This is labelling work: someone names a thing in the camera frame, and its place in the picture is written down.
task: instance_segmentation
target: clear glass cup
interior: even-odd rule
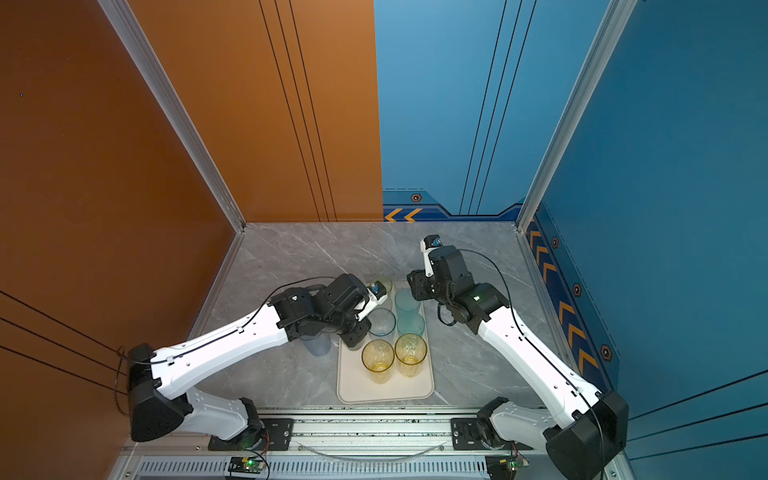
[[[399,335],[414,333],[422,336],[424,335],[424,328],[426,328],[426,322],[418,310],[404,313],[397,312],[397,333]]]
[[[371,330],[368,331],[371,340],[395,342],[397,320],[395,320],[395,314],[391,310],[381,307],[375,308],[368,314],[368,320],[371,322]]]
[[[362,364],[368,370],[371,380],[387,383],[392,376],[392,364],[395,362],[395,350],[389,342],[373,340],[362,349]]]
[[[392,279],[390,279],[388,276],[379,275],[374,276],[371,279],[371,283],[374,282],[381,282],[384,288],[386,289],[386,300],[384,300],[384,303],[382,303],[381,306],[384,308],[391,310],[392,309],[392,301],[395,298],[395,284],[392,282]]]
[[[320,332],[317,335],[302,335],[302,343],[314,356],[323,356],[331,350],[331,337],[328,333]]]
[[[413,298],[411,295],[411,289],[404,288],[395,295],[395,307],[397,308],[397,317],[403,313],[412,312],[418,310],[422,303]]]
[[[403,376],[417,376],[427,358],[427,342],[421,336],[406,333],[395,342],[395,356]]]

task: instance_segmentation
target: black stripe line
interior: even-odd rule
[[[654,435],[659,435],[660,433],[671,432],[673,430],[682,429],[682,428],[685,428],[685,427],[690,427],[691,425],[697,425],[699,423],[709,422],[710,420],[722,419],[723,417],[727,417],[727,416],[731,416],[731,415],[736,415],[737,413],[749,412],[750,410],[760,409],[760,408],[762,408],[764,406],[768,406],[768,402],[761,403],[759,405],[753,405],[751,407],[746,407],[745,409],[738,409],[738,410],[733,410],[732,412],[723,413],[723,414],[720,414],[720,415],[715,415],[714,417],[710,417],[708,419],[697,420],[696,422],[686,423],[684,425],[678,425],[676,427],[672,427],[671,429],[665,429],[665,430],[660,430],[660,431],[655,432],[655,433],[649,433],[648,435],[642,435],[640,437],[637,437],[635,439],[629,439],[627,441],[628,442],[632,442],[634,440],[646,439],[646,438],[652,437]]]
[[[270,40],[270,47],[272,47],[272,56],[275,58],[275,66],[277,67],[277,75],[280,77],[280,84],[283,86],[283,95],[286,98],[286,106],[288,107],[288,115],[290,115],[290,123],[293,125],[293,133],[296,135],[296,145],[299,147],[299,154],[301,155],[301,163],[304,164],[304,173],[306,174],[306,182],[310,185],[310,193],[312,194],[312,202],[315,204],[315,213],[317,214],[317,221],[320,219],[320,211],[317,210],[317,200],[315,200],[315,192],[312,189],[312,181],[310,180],[310,171],[306,169],[306,161],[304,160],[304,152],[301,150],[301,142],[299,142],[299,132],[296,130],[296,122],[293,121],[293,112],[290,110],[290,103],[288,102],[288,93],[286,92],[286,85],[283,82],[283,74],[280,73],[280,64],[277,63],[277,53],[275,53],[275,45],[272,43],[272,35],[270,35],[270,27],[266,24],[266,15],[264,14],[264,6],[261,5],[259,0],[259,8],[261,8],[261,16],[264,18],[264,28],[266,28],[266,36]]]
[[[280,23],[280,31],[283,33],[283,43],[286,46],[286,55],[288,55],[288,65],[290,65],[290,74],[291,76],[293,76],[293,87],[296,89],[296,99],[299,101],[299,110],[301,111],[301,118],[302,120],[304,120],[304,131],[306,132],[306,142],[310,144],[310,154],[312,155],[312,164],[315,166],[315,177],[317,178],[317,186],[320,188],[320,198],[323,200],[323,209],[326,211],[326,219],[330,220],[330,216],[328,215],[328,207],[326,206],[326,196],[323,193],[323,185],[320,183],[320,174],[317,171],[317,162],[315,161],[315,151],[312,148],[312,140],[310,139],[310,129],[306,126],[306,117],[304,116],[304,107],[301,105],[301,95],[299,94],[299,84],[296,83],[296,74],[293,73],[293,62],[290,59],[290,50],[288,50],[288,41],[286,40],[286,32],[285,32],[285,29],[283,29],[283,20],[280,18],[280,9],[277,8],[277,0],[274,0],[274,1],[275,1],[275,9],[277,10],[277,21]]]
[[[7,350],[7,351],[9,351],[10,353],[15,353],[16,355],[19,355],[19,356],[23,356],[24,358],[26,358],[26,359],[30,359],[30,360],[32,360],[33,362],[37,362],[37,363],[41,363],[42,365],[45,365],[45,366],[49,366],[49,367],[51,367],[52,369],[58,370],[59,372],[68,373],[69,375],[72,375],[73,377],[77,377],[77,378],[79,378],[79,379],[81,379],[81,380],[85,380],[86,382],[90,382],[90,383],[93,383],[94,385],[102,386],[102,387],[106,388],[107,390],[109,390],[110,392],[112,392],[112,391],[114,390],[114,389],[112,389],[112,387],[110,387],[110,386],[106,386],[106,385],[105,385],[105,384],[103,384],[103,383],[99,383],[99,382],[96,382],[96,381],[94,381],[94,380],[91,380],[91,379],[87,379],[87,378],[85,378],[84,376],[80,376],[80,375],[78,375],[77,373],[72,373],[72,372],[70,372],[69,370],[64,370],[64,369],[62,369],[62,368],[59,368],[59,367],[57,367],[57,366],[51,365],[50,363],[46,363],[46,362],[43,362],[42,360],[38,360],[38,359],[36,359],[35,357],[31,357],[31,356],[29,356],[29,355],[25,355],[24,353],[21,353],[21,352],[17,352],[16,350],[13,350],[13,349],[9,349],[7,346],[3,346],[3,345],[0,345],[0,349],[3,349],[3,350]],[[118,390],[118,393],[122,393],[123,395],[127,395],[125,392],[121,392],[121,391],[119,391],[119,390]]]
[[[39,338],[42,338],[42,339],[43,339],[43,340],[45,340],[46,342],[50,342],[50,343],[53,343],[53,344],[54,344],[54,345],[56,345],[56,346],[60,346],[62,349],[65,349],[65,350],[67,350],[67,351],[69,351],[69,352],[72,352],[72,353],[74,353],[75,355],[79,355],[79,356],[83,357],[84,359],[89,359],[89,360],[91,360],[93,363],[98,363],[98,364],[99,364],[99,365],[101,365],[101,366],[107,367],[108,369],[110,369],[110,370],[111,370],[111,371],[113,371],[113,372],[115,372],[115,371],[116,371],[116,369],[115,369],[114,367],[111,367],[111,366],[107,365],[106,363],[101,363],[101,362],[99,362],[99,361],[98,361],[98,360],[96,360],[96,359],[92,359],[90,356],[87,356],[87,355],[83,355],[82,353],[80,353],[80,352],[78,352],[78,351],[76,351],[76,350],[73,350],[73,349],[71,349],[71,348],[69,348],[69,347],[67,347],[67,346],[64,346],[64,345],[62,345],[62,344],[60,344],[60,343],[58,343],[58,342],[55,342],[54,340],[51,340],[51,339],[49,339],[49,338],[48,338],[48,337],[46,337],[46,336],[40,335],[39,333],[36,333],[36,332],[33,332],[33,331],[31,331],[30,329],[26,329],[26,328],[24,328],[23,326],[21,326],[21,325],[18,325],[17,323],[13,323],[11,320],[5,319],[5,318],[3,318],[3,317],[1,317],[1,316],[0,316],[0,320],[2,320],[3,322],[6,322],[6,323],[7,323],[7,324],[9,324],[9,325],[13,325],[13,326],[15,326],[15,327],[16,327],[16,328],[18,328],[18,329],[22,329],[22,330],[24,330],[24,331],[25,331],[25,332],[27,332],[27,333],[31,333],[31,334],[32,334],[32,335],[34,335],[34,336],[37,336],[37,337],[39,337]]]
[[[509,52],[512,50],[512,41],[515,40],[515,31],[518,29],[518,19],[520,18],[520,9],[523,6],[523,1],[520,0],[520,5],[518,6],[518,14],[515,17],[515,26],[512,27],[512,36],[509,38],[509,46],[507,47],[507,58],[504,59],[504,67],[502,69],[502,79],[498,82],[498,89],[496,90],[496,99],[493,102],[493,111],[491,112],[491,121],[488,123],[488,131],[485,132],[485,143],[482,147],[482,154],[480,155],[480,165],[478,165],[478,173],[475,176],[475,186],[472,188],[472,197],[469,200],[469,208],[467,210],[467,213],[469,213],[472,210],[472,202],[475,200],[475,191],[478,188],[478,179],[480,178],[480,170],[482,170],[482,159],[485,156],[485,149],[488,146],[488,138],[491,136],[491,128],[493,127],[493,118],[496,115],[496,105],[498,104],[498,94],[502,91],[502,84],[504,83],[504,73],[507,71],[507,62],[509,61]]]
[[[723,440],[722,442],[707,443],[706,445],[697,445],[695,447],[688,447],[687,449],[670,450],[669,452],[654,453],[653,455],[644,455],[642,457],[629,458],[629,461],[642,460],[643,458],[660,457],[662,455],[669,455],[670,453],[688,452],[689,450],[705,449],[706,447],[714,447],[718,445],[726,445],[728,443],[743,442],[745,440],[761,439],[762,437],[768,437],[768,433],[760,433],[758,435],[750,435],[748,437],[741,437],[740,439]]]
[[[337,222],[339,218],[336,216],[336,202],[333,201],[333,189],[331,188],[331,180],[328,177],[328,166],[326,165],[326,154],[323,151],[323,141],[320,139],[320,129],[317,124],[317,115],[315,115],[315,104],[312,101],[312,90],[310,90],[310,79],[306,74],[306,65],[304,64],[304,53],[301,51],[301,41],[299,40],[299,28],[296,26],[296,17],[293,15],[293,3],[289,0],[290,16],[293,19],[293,30],[296,32],[296,43],[299,44],[299,56],[301,57],[301,66],[304,69],[304,80],[306,80],[306,91],[310,94],[310,108],[312,109],[312,117],[315,119],[315,130],[317,131],[317,143],[320,145],[320,156],[323,159],[323,168],[326,171],[326,182],[328,182],[328,195],[331,197],[331,208],[333,208],[333,219]]]
[[[480,211],[480,203],[482,202],[482,196],[485,193],[485,185],[488,183],[488,175],[491,173],[491,165],[493,164],[493,156],[496,154],[496,145],[498,145],[498,138],[502,134],[502,127],[504,126],[504,117],[507,116],[507,107],[509,106],[509,98],[512,96],[512,88],[515,87],[515,79],[518,77],[518,69],[520,68],[520,59],[523,58],[523,50],[525,50],[525,41],[528,40],[528,31],[531,29],[531,21],[533,20],[533,14],[536,12],[536,2],[534,0],[533,9],[531,10],[531,17],[528,19],[528,27],[525,29],[525,37],[523,37],[523,45],[520,47],[520,55],[518,55],[518,64],[515,67],[515,74],[512,75],[512,85],[509,86],[509,94],[507,95],[507,104],[504,106],[504,113],[502,114],[502,122],[498,126],[498,132],[496,133],[496,142],[493,144],[493,151],[491,152],[491,160],[488,161],[488,170],[485,172],[485,180],[482,184],[482,190],[480,192],[480,199],[478,200],[478,207],[475,213]]]
[[[54,322],[58,323],[59,325],[61,325],[61,326],[65,327],[65,328],[68,328],[68,329],[70,329],[71,331],[73,331],[73,332],[77,333],[78,335],[84,336],[85,338],[87,338],[87,339],[89,339],[89,340],[91,340],[91,341],[93,341],[93,342],[96,342],[96,343],[98,343],[99,345],[103,346],[105,349],[109,349],[109,350],[111,350],[112,352],[117,352],[117,350],[116,350],[116,349],[113,349],[112,347],[110,347],[110,346],[107,346],[107,345],[105,345],[105,344],[103,344],[103,343],[99,342],[98,340],[96,340],[96,339],[95,339],[95,338],[93,338],[92,336],[88,336],[88,335],[84,334],[83,332],[81,332],[80,330],[78,330],[78,329],[75,329],[75,328],[73,328],[73,327],[71,327],[71,326],[67,325],[67,324],[66,324],[66,323],[64,323],[64,322],[61,322],[61,321],[59,321],[59,320],[56,320],[54,317],[52,317],[52,316],[48,315],[48,314],[47,314],[47,313],[45,313],[45,312],[42,312],[42,311],[40,311],[40,310],[38,310],[38,309],[34,308],[32,305],[30,305],[30,304],[28,304],[28,303],[25,303],[25,302],[22,302],[21,300],[19,300],[19,299],[18,299],[18,298],[16,298],[15,296],[13,296],[13,295],[9,295],[9,294],[7,294],[6,292],[4,292],[4,291],[2,291],[2,290],[0,290],[0,293],[2,293],[3,295],[7,296],[9,299],[11,299],[11,300],[13,300],[13,301],[15,301],[15,302],[17,302],[17,303],[20,303],[20,304],[21,304],[21,305],[23,305],[23,306],[26,306],[26,307],[27,307],[27,308],[29,308],[30,310],[32,310],[32,311],[34,311],[34,312],[37,312],[37,313],[39,313],[39,314],[41,314],[41,315],[43,315],[45,318],[47,318],[47,319],[50,319],[50,320],[53,320]]]
[[[491,56],[491,67],[488,70],[488,80],[485,81],[485,93],[482,95],[482,105],[480,106],[480,118],[478,118],[478,127],[475,130],[475,141],[472,142],[472,152],[469,155],[469,167],[467,167],[467,178],[464,180],[464,191],[462,192],[462,204],[458,207],[458,214],[462,214],[464,208],[464,197],[467,194],[467,185],[469,184],[469,172],[472,171],[472,157],[475,156],[475,145],[478,143],[478,134],[480,133],[480,122],[482,120],[482,111],[485,109],[485,97],[488,96],[488,86],[491,84],[491,73],[493,72],[493,62],[496,59],[496,48],[498,48],[498,39],[502,34],[502,24],[504,23],[504,13],[507,11],[507,0],[504,0],[502,9],[502,19],[498,23],[498,33],[496,33],[496,43],[493,46],[493,55]]]
[[[659,408],[657,408],[657,409],[653,409],[653,410],[650,410],[649,412],[641,413],[640,415],[635,415],[635,416],[634,416],[634,417],[632,417],[630,420],[639,419],[640,417],[645,417],[646,415],[650,415],[651,413],[655,413],[655,412],[658,412],[659,410],[664,410],[664,409],[668,409],[668,408],[669,408],[669,407],[671,407],[671,406],[680,405],[681,403],[683,403],[683,402],[687,402],[688,400],[693,400],[693,399],[696,399],[696,398],[698,398],[698,397],[700,397],[700,396],[704,396],[704,395],[706,395],[707,393],[716,392],[717,390],[720,390],[720,389],[724,389],[724,388],[726,388],[726,387],[728,387],[728,386],[731,386],[731,385],[736,385],[737,383],[743,382],[744,380],[753,379],[753,378],[755,378],[756,376],[761,376],[761,375],[764,375],[764,374],[766,374],[766,373],[768,373],[768,369],[766,369],[766,370],[763,370],[762,372],[753,373],[752,375],[748,375],[748,376],[745,376],[745,377],[743,377],[742,379],[733,380],[732,382],[728,382],[728,383],[726,383],[725,385],[721,385],[721,386],[715,387],[715,388],[713,388],[713,389],[709,389],[709,390],[707,390],[706,392],[697,393],[696,395],[692,395],[692,396],[690,396],[690,397],[687,397],[687,398],[685,398],[685,399],[682,399],[682,400],[677,400],[676,402],[672,402],[672,403],[670,403],[670,404],[668,404],[668,405],[665,405],[665,406],[659,407]]]

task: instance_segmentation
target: tray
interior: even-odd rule
[[[424,316],[424,306],[419,307]],[[339,342],[339,375],[336,382],[336,394],[344,403],[381,402],[385,400],[425,399],[435,391],[435,377],[432,374],[431,346],[426,327],[424,341],[427,342],[427,357],[419,374],[412,378],[402,376],[397,368],[397,359],[392,377],[384,384],[373,382],[366,367],[362,364],[362,348],[354,352],[344,342]]]

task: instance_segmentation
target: marble table surface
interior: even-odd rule
[[[553,329],[533,287],[514,226],[500,222],[445,223],[250,223],[204,332],[253,311],[276,286],[308,276],[353,273],[363,282],[376,275],[405,281],[423,268],[419,241],[437,233],[443,244],[484,253],[499,266],[511,301],[522,319],[553,351]],[[476,282],[504,292],[495,268],[464,253]],[[460,324],[437,319],[437,304],[425,302],[435,392],[426,399],[366,406],[451,406],[478,408],[497,396],[522,406],[541,400],[500,353]],[[325,356],[312,356],[301,342],[257,353],[201,382],[205,392],[225,398],[248,397],[258,407],[344,406],[336,396],[339,337]]]

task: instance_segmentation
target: aluminum frame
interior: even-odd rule
[[[592,98],[595,87],[598,86],[605,65],[611,59],[614,48],[616,48],[624,27],[627,26],[627,21],[632,15],[636,3],[637,0],[611,0],[611,3],[608,4],[598,33],[594,36],[592,46],[589,48],[581,71],[576,78],[576,83],[571,90],[571,96],[568,97],[568,103],[565,104],[563,115],[560,116],[558,126],[552,134],[547,151],[541,159],[541,164],[539,164],[531,187],[528,189],[528,194],[525,196],[525,201],[516,221],[518,231],[525,231],[539,203],[541,203],[541,199],[544,198],[549,182],[558,169],[565,149],[576,131],[590,98]]]
[[[235,232],[246,221],[127,0],[98,0]]]

